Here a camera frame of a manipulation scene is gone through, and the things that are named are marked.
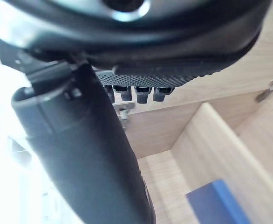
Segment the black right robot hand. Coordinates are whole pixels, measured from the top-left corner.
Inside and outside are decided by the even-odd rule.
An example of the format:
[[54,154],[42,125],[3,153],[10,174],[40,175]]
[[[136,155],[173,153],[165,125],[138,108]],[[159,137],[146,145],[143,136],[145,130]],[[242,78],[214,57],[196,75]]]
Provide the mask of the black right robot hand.
[[231,66],[269,0],[0,0],[0,61],[31,87],[11,105],[50,179],[86,224],[153,224],[154,207],[113,107],[145,104]]

